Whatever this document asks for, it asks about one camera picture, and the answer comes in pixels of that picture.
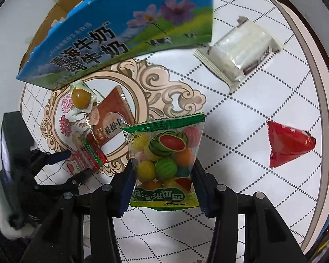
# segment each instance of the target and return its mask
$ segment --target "red packet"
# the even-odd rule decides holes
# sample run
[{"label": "red packet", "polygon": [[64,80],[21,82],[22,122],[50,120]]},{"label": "red packet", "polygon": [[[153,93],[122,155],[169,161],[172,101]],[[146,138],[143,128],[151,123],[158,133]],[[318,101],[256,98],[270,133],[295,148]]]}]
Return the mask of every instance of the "red packet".
[{"label": "red packet", "polygon": [[95,143],[91,133],[88,133],[81,148],[72,155],[67,163],[67,167],[75,175],[87,168],[97,172],[105,163],[107,163],[105,155]]},{"label": "red packet", "polygon": [[311,151],[316,139],[308,132],[275,122],[268,122],[269,167],[278,167]]}]

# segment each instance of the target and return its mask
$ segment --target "green bag top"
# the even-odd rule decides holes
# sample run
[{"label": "green bag top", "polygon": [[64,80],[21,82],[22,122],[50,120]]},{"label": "green bag top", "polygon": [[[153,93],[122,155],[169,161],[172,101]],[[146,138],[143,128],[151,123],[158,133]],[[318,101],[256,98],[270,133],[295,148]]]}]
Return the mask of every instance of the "green bag top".
[{"label": "green bag top", "polygon": [[127,133],[156,132],[158,130],[178,129],[204,121],[205,114],[203,112],[200,112],[194,115],[188,115],[184,117],[155,119],[153,121],[138,123],[128,127],[120,127],[120,129]]}]

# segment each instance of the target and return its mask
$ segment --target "watermelon bubble gum bag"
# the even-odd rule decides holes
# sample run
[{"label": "watermelon bubble gum bag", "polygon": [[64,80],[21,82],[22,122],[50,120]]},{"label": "watermelon bubble gum bag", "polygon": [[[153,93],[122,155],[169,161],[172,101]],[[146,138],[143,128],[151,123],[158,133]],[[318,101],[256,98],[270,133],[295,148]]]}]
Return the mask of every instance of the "watermelon bubble gum bag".
[{"label": "watermelon bubble gum bag", "polygon": [[204,113],[197,113],[121,128],[137,175],[131,206],[163,211],[199,206],[190,172],[204,122]]}]

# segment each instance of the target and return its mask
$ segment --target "blue milk carton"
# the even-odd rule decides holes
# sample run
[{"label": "blue milk carton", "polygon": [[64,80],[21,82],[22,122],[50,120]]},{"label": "blue milk carton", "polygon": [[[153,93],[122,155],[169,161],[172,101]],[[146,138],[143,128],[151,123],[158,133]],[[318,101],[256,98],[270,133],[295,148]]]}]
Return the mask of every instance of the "blue milk carton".
[{"label": "blue milk carton", "polygon": [[211,41],[213,0],[84,0],[50,29],[17,76],[57,90],[149,52]]}]

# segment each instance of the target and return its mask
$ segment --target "candy wrapper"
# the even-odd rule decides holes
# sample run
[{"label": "candy wrapper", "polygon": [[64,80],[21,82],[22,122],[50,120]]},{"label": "candy wrapper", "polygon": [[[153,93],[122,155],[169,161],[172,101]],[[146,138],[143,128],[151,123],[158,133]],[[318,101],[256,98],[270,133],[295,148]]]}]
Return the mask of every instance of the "candy wrapper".
[{"label": "candy wrapper", "polygon": [[120,133],[120,126],[134,124],[134,117],[120,86],[116,86],[94,107],[91,113],[86,115],[86,120],[99,146],[103,146]]},{"label": "candy wrapper", "polygon": [[83,145],[78,148],[67,163],[67,167],[75,175],[87,168],[92,168],[94,172],[97,172],[105,163],[107,163],[105,155],[95,143],[91,133],[88,133]]},{"label": "candy wrapper", "polygon": [[268,122],[268,136],[272,151],[269,167],[278,167],[294,160],[316,146],[316,139],[309,132],[279,123]]},{"label": "candy wrapper", "polygon": [[233,93],[245,76],[255,69],[271,52],[284,45],[265,29],[246,17],[239,25],[209,48],[199,48],[196,56],[218,78],[226,82]]},{"label": "candy wrapper", "polygon": [[90,89],[82,80],[78,80],[70,84],[69,92],[72,97],[75,115],[79,112],[91,112],[94,102],[97,101],[97,96],[92,89]]},{"label": "candy wrapper", "polygon": [[190,172],[204,121],[204,113],[198,113],[121,128],[137,174],[131,206],[157,210],[198,206]]}]

